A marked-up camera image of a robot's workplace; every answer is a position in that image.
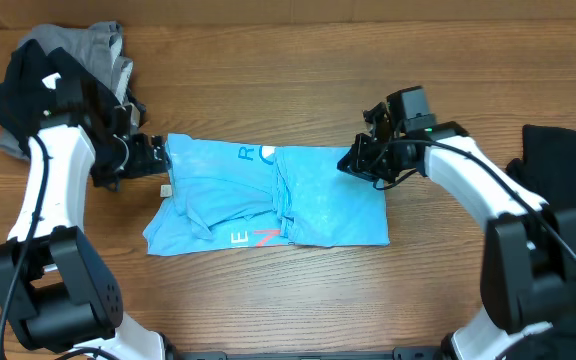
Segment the light blue printed t-shirt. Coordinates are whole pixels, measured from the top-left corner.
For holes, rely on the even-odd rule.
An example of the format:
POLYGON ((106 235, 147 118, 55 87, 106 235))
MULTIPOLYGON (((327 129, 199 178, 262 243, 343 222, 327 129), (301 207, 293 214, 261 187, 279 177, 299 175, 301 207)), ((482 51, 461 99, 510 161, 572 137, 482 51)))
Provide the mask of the light blue printed t-shirt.
POLYGON ((386 246, 384 193, 338 170, 345 147, 254 145, 170 134, 170 195, 149 254, 266 246, 386 246))

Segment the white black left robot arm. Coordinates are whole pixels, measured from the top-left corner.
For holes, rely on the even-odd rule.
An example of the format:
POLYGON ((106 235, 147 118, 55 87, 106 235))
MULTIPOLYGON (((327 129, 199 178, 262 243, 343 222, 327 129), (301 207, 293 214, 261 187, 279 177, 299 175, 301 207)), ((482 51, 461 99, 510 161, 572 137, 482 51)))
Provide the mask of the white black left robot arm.
POLYGON ((95 150, 82 127, 40 130, 29 141, 22 208, 0 245, 0 358, 12 328, 28 350, 61 359, 177 359, 162 334, 123 309, 120 286, 82 230, 95 150))

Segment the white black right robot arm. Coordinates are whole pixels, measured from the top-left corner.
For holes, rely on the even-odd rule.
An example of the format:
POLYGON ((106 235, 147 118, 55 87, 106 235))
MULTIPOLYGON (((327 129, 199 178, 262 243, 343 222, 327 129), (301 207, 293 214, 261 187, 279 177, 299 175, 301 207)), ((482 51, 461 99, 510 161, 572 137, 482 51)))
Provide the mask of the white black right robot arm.
POLYGON ((379 103, 367 132, 337 164, 386 188, 420 174, 450 193, 481 226, 482 308, 433 347, 397 348, 396 359, 504 359, 576 315, 576 210, 554 209, 508 178, 455 122, 421 106, 379 103))

